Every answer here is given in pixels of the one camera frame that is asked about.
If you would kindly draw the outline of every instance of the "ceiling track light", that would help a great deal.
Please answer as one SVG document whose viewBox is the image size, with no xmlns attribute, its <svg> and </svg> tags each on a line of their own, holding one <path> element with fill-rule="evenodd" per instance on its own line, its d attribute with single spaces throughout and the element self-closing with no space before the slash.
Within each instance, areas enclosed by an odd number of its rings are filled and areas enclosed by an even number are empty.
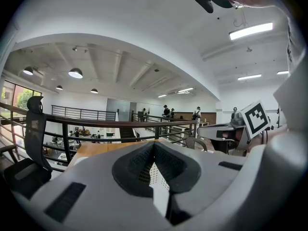
<svg viewBox="0 0 308 231">
<path fill-rule="evenodd" d="M 92 92 L 92 93 L 98 93 L 97 89 L 95 89 L 95 88 L 93 88 L 93 89 L 91 90 L 91 92 Z"/>
<path fill-rule="evenodd" d="M 83 78 L 82 71 L 76 67 L 72 68 L 71 71 L 68 72 L 68 74 L 73 78 L 77 79 Z"/>
<path fill-rule="evenodd" d="M 179 90 L 178 92 L 188 91 L 188 90 L 192 90 L 192 89 L 193 89 L 193 87 L 187 88 L 187 89 L 184 89 L 184 90 Z"/>
<path fill-rule="evenodd" d="M 277 72 L 278 75 L 286 75 L 288 73 L 289 73 L 289 71 L 279 71 L 279 72 Z"/>
<path fill-rule="evenodd" d="M 262 75 L 251 75 L 251 76 L 245 76 L 245 77 L 239 77 L 237 80 L 243 80 L 243 79 L 253 79 L 253 78 L 258 78 L 261 77 Z"/>
<path fill-rule="evenodd" d="M 33 75 L 33 69 L 32 67 L 26 67 L 23 72 L 27 75 Z"/>
<path fill-rule="evenodd" d="M 240 29 L 234 32 L 230 32 L 229 36 L 231 40 L 235 40 L 237 38 L 245 37 L 245 36 L 252 35 L 255 33 L 270 31 L 272 29 L 273 29 L 273 23 L 271 22 L 271 23 L 261 24 L 257 26 L 250 26 L 250 27 L 246 27 L 244 29 Z"/>
</svg>

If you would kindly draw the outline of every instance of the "white ceiling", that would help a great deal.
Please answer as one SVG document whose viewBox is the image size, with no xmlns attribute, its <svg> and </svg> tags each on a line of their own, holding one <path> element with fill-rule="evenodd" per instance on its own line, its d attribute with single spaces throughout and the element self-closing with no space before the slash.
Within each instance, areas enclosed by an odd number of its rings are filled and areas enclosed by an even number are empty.
<svg viewBox="0 0 308 231">
<path fill-rule="evenodd" d="M 121 6 L 123 0 L 110 1 L 119 1 L 118 5 Z M 287 69 L 287 19 L 275 7 L 235 10 L 223 9 L 214 4 L 214 13 L 208 14 L 194 0 L 125 1 L 136 9 L 151 10 L 160 15 L 161 24 L 171 25 L 179 36 L 192 43 L 204 62 L 203 73 L 206 75 L 210 67 L 220 86 L 238 84 L 238 77 L 253 74 L 262 74 L 263 79 L 278 79 L 281 77 L 276 75 L 277 71 Z M 128 19 L 126 16 L 120 17 L 123 24 Z M 249 26 L 273 22 L 274 29 L 231 41 L 229 33 L 243 28 L 236 26 L 244 18 Z M 72 51 L 75 45 L 77 52 Z M 18 73 L 24 66 L 31 64 L 47 73 L 48 78 L 56 75 L 57 81 L 64 81 L 71 67 L 79 67 L 87 80 L 116 82 L 124 87 L 149 91 L 155 95 L 191 85 L 185 76 L 180 77 L 167 67 L 152 63 L 150 59 L 143 59 L 141 55 L 94 44 L 43 44 L 14 51 L 10 59 L 14 57 L 19 57 L 20 60 L 14 64 L 14 61 L 9 61 L 7 70 Z"/>
</svg>

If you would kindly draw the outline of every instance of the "wooden desk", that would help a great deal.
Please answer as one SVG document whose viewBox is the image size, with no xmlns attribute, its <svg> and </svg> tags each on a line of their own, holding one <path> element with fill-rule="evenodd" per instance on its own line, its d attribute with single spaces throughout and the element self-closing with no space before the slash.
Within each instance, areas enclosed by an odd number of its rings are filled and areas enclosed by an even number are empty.
<svg viewBox="0 0 308 231">
<path fill-rule="evenodd" d="M 114 150 L 121 149 L 126 146 L 130 146 L 133 144 L 139 144 L 139 143 L 146 143 L 146 141 L 141 141 L 141 142 L 130 142 L 130 143 L 114 143 L 114 144 L 98 144 L 98 143 L 84 143 L 82 146 L 79 148 L 75 156 L 73 157 L 72 161 L 69 163 L 67 166 L 68 170 L 72 166 L 74 166 L 76 160 L 78 158 L 84 157 L 84 156 L 94 156 L 97 154 L 105 153 L 105 152 L 110 152 Z"/>
</svg>

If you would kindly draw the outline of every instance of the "metal railing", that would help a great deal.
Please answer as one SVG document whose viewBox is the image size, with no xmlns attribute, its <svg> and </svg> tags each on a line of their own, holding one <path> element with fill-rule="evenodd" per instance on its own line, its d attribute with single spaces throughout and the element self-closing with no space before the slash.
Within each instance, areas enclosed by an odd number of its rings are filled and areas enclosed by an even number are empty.
<svg viewBox="0 0 308 231">
<path fill-rule="evenodd" d="M 17 155 L 18 160 L 20 160 L 20 157 L 25 158 L 22 156 L 22 154 L 19 153 L 20 149 L 23 149 L 26 151 L 26 148 L 24 147 L 24 138 L 25 138 L 25 121 L 23 118 L 20 119 L 19 122 L 13 120 L 13 113 L 18 113 L 21 115 L 26 115 L 27 111 L 13 107 L 11 105 L 7 105 L 4 103 L 0 103 L 0 107 L 9 110 L 11 113 L 10 118 L 6 118 L 2 115 L 0 115 L 1 118 L 1 129 L 0 129 L 0 142 L 4 145 L 8 145 L 7 142 L 16 145 L 18 149 L 14 151 L 14 153 Z M 63 140 L 63 146 L 56 147 L 50 144 L 43 144 L 44 148 L 49 148 L 52 150 L 64 152 L 66 155 L 66 160 L 59 159 L 55 157 L 50 157 L 45 155 L 46 159 L 48 159 L 51 163 L 51 161 L 62 163 L 63 165 L 68 165 L 72 157 L 75 155 L 77 150 L 73 149 L 69 145 L 69 140 L 73 141 L 87 141 L 87 142 L 106 142 L 106 143 L 112 143 L 112 142 L 132 142 L 132 141 L 142 141 L 142 140 L 150 140 L 150 139 L 159 139 L 159 138 L 169 138 L 170 136 L 177 136 L 180 134 L 186 134 L 186 137 L 195 136 L 196 134 L 196 126 L 193 126 L 196 122 L 195 121 L 187 121 L 187 120 L 181 120 L 181 121 L 155 121 L 155 122 L 118 122 L 118 121 L 109 121 L 109 120 L 92 120 L 92 119 L 74 119 L 66 116 L 58 116 L 58 115 L 49 115 L 46 114 L 47 121 L 62 124 L 62 134 L 58 133 L 52 133 L 48 131 L 44 131 L 44 134 L 47 136 L 57 137 L 61 138 Z M 85 126 L 85 127 L 95 127 L 95 128 L 146 128 L 153 131 L 152 136 L 146 136 L 146 137 L 134 137 L 134 138 L 125 138 L 125 139 L 95 139 L 95 138 L 85 138 L 85 137 L 73 137 L 68 136 L 68 125 L 76 125 L 76 126 Z M 187 126 L 185 127 L 185 131 L 176 131 L 173 132 L 173 129 L 169 129 L 169 133 L 165 130 L 165 127 L 180 127 L 180 126 Z M 15 127 L 21 128 L 21 134 L 15 132 Z M 174 140 L 172 143 L 178 143 L 182 142 L 185 138 L 182 138 L 180 140 Z M 58 169 L 56 167 L 53 167 L 51 164 L 51 167 L 58 171 L 63 171 L 62 169 Z"/>
<path fill-rule="evenodd" d="M 66 116 L 73 119 L 90 119 L 98 121 L 115 121 L 116 113 L 110 111 L 77 109 L 52 105 L 51 114 L 55 116 Z"/>
<path fill-rule="evenodd" d="M 159 128 L 159 135 L 166 135 L 166 138 L 171 141 L 171 143 L 177 143 L 182 146 L 186 146 L 186 143 L 183 141 L 188 137 L 196 136 L 196 121 L 188 121 L 183 119 L 154 116 L 154 115 L 142 115 L 137 113 L 131 113 L 131 121 L 140 122 L 140 123 L 152 123 L 155 122 L 163 123 L 164 126 Z M 188 122 L 186 125 L 179 124 L 179 122 Z M 155 133 L 155 128 L 147 127 L 146 130 L 152 131 Z"/>
</svg>

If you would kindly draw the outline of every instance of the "staircase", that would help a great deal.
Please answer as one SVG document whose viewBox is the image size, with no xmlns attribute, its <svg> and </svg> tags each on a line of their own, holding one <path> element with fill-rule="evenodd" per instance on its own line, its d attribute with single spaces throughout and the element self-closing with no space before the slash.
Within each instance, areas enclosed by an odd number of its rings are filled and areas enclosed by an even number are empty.
<svg viewBox="0 0 308 231">
<path fill-rule="evenodd" d="M 134 135 L 134 132 L 133 132 L 132 128 L 120 128 L 120 136 L 121 136 L 121 139 L 135 138 L 136 137 Z M 128 142 L 135 142 L 135 141 L 134 140 L 122 141 L 122 143 L 128 143 Z"/>
</svg>

